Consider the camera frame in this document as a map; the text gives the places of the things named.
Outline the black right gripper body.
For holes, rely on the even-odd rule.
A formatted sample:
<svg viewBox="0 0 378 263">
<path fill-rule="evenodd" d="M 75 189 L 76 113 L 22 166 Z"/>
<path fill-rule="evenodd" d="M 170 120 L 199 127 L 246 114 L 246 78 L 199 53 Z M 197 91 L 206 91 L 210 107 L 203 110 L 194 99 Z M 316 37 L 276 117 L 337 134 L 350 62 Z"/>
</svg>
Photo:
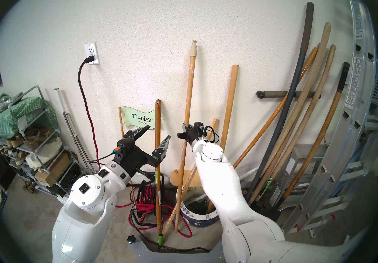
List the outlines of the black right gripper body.
<svg viewBox="0 0 378 263">
<path fill-rule="evenodd" d="M 191 148 L 194 149 L 196 143 L 203 140 L 205 137 L 204 131 L 191 131 L 188 133 L 189 141 Z"/>
</svg>

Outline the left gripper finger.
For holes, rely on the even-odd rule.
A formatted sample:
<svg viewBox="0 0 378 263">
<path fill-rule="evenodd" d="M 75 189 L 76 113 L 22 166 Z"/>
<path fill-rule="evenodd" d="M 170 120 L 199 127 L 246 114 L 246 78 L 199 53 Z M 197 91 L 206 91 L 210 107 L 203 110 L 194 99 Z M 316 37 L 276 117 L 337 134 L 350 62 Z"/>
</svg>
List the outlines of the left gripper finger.
<svg viewBox="0 0 378 263">
<path fill-rule="evenodd" d="M 150 125 L 146 125 L 143 128 L 137 128 L 137 129 L 134 129 L 134 130 L 129 130 L 125 135 L 123 135 L 123 138 L 139 139 L 149 129 L 150 129 Z"/>
<path fill-rule="evenodd" d="M 155 149 L 152 152 L 152 156 L 157 160 L 163 160 L 166 156 L 167 149 L 169 146 L 169 140 L 171 139 L 171 136 L 168 135 L 158 146 L 157 149 Z"/>
</svg>

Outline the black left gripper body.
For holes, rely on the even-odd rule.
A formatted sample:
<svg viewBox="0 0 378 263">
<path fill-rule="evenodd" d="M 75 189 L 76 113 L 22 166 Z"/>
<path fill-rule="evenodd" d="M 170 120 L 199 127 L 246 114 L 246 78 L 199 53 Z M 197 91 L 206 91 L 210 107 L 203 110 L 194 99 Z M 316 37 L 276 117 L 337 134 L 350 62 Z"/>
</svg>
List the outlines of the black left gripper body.
<svg viewBox="0 0 378 263">
<path fill-rule="evenodd" d="M 147 164 L 157 168 L 161 164 L 161 148 L 155 149 L 152 155 L 142 151 L 139 147 L 124 149 L 123 153 L 115 154 L 114 162 L 132 178 L 143 165 Z"/>
</svg>

